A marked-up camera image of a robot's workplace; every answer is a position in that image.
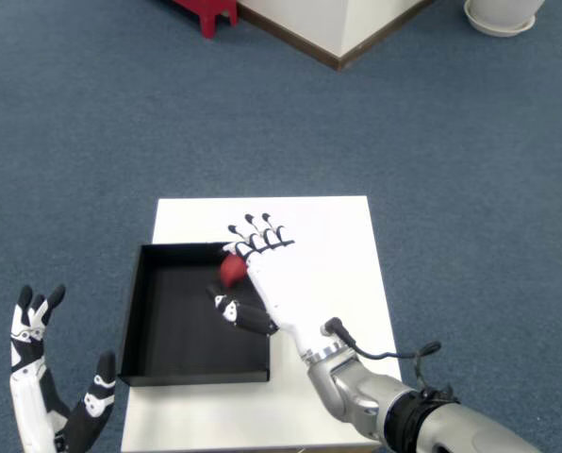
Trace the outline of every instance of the gray carpet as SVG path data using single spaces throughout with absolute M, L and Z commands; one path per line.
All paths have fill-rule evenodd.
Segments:
M 327 194 L 370 199 L 398 347 L 442 340 L 429 380 L 562 452 L 562 2 L 503 41 L 438 0 L 341 74 L 159 0 L 0 2 L 0 452 L 22 284 L 68 286 L 47 348 L 71 403 L 159 197 Z

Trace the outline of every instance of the brown baseboard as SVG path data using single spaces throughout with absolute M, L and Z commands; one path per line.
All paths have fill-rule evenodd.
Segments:
M 245 7 L 244 5 L 237 4 L 240 17 L 245 19 L 250 24 L 253 24 L 263 30 L 271 33 L 273 36 L 279 40 L 286 42 L 287 44 L 295 47 L 296 49 L 310 55 L 312 58 L 326 64 L 336 71 L 340 71 L 346 65 L 363 55 L 369 49 L 371 49 L 376 43 L 381 42 L 389 35 L 397 31 L 404 24 L 415 17 L 422 9 L 432 4 L 434 0 L 422 0 L 417 5 L 405 11 L 403 14 L 398 16 L 389 24 L 385 25 L 375 33 L 373 33 L 369 38 L 363 41 L 361 44 L 357 45 L 346 54 L 338 57 L 331 52 L 326 51 L 317 44 L 310 42 L 303 37 L 295 34 L 293 31 L 288 30 L 282 25 L 273 22 L 271 19 L 264 17 L 263 15 L 255 12 L 252 9 Z

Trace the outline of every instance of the red stool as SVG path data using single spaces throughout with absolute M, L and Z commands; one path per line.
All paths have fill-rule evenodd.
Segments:
M 174 0 L 175 3 L 199 15 L 204 38 L 211 40 L 216 32 L 216 16 L 228 11 L 231 25 L 237 24 L 236 0 Z

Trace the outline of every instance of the black cable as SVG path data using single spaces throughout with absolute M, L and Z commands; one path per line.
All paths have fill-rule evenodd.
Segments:
M 423 378 L 422 358 L 425 356 L 429 356 L 430 354 L 434 354 L 435 352 L 438 352 L 442 347 L 442 344 L 440 342 L 428 343 L 417 352 L 406 352 L 406 353 L 384 352 L 382 354 L 370 354 L 369 352 L 363 351 L 360 347 L 356 345 L 356 340 L 350 335 L 348 329 L 344 327 L 344 324 L 342 324 L 339 318 L 331 318 L 329 321 L 325 323 L 324 328 L 328 333 L 335 333 L 336 335 L 338 335 L 338 337 L 343 342 L 345 342 L 348 346 L 352 347 L 353 350 L 356 351 L 359 355 L 367 359 L 372 359 L 374 361 L 380 361 L 387 357 L 392 357 L 394 359 L 415 359 L 415 376 L 417 377 L 417 381 L 421 388 L 424 389 L 428 387 L 425 379 Z

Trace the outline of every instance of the red block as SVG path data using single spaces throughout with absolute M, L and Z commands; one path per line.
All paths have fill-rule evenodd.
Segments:
M 237 255 L 229 254 L 221 265 L 221 280 L 226 288 L 230 288 L 247 276 L 247 266 Z
M 199 16 L 204 38 L 211 40 L 216 32 L 216 16 L 228 11 L 231 25 L 237 24 L 236 0 L 174 0 L 175 3 Z

